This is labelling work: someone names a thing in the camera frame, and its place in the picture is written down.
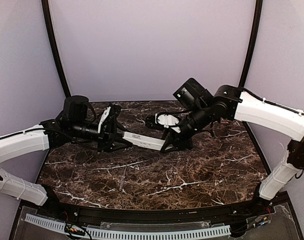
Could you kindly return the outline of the white remote control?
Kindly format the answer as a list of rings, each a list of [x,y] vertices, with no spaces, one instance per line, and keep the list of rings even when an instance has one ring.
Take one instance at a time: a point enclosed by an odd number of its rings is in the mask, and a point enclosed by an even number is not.
[[[128,140],[135,146],[157,151],[160,151],[164,144],[164,140],[162,139],[134,134],[131,132],[125,132],[124,139]]]

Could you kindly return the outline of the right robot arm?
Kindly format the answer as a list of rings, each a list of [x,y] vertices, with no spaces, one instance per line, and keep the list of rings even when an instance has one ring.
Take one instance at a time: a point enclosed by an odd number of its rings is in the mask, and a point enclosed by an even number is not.
[[[194,78],[173,94],[186,109],[180,121],[172,114],[156,114],[155,122],[169,128],[163,145],[187,149],[189,140],[206,126],[221,119],[261,126],[288,136],[291,140],[280,163],[258,187],[258,197],[272,200],[298,172],[304,170],[304,110],[294,109],[259,97],[244,87],[222,85],[211,94]]]

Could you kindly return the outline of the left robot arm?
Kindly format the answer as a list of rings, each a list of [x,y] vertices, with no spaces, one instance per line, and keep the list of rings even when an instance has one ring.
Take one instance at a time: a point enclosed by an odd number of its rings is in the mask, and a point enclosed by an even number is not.
[[[63,110],[55,119],[42,121],[26,130],[0,136],[0,164],[36,151],[55,149],[66,143],[75,143],[88,150],[114,152],[132,147],[118,130],[125,128],[117,121],[121,107],[109,104],[101,114],[94,111],[85,96],[74,95],[64,101]],[[41,207],[53,208],[59,199],[51,187],[34,184],[0,168],[0,194],[25,200]]]

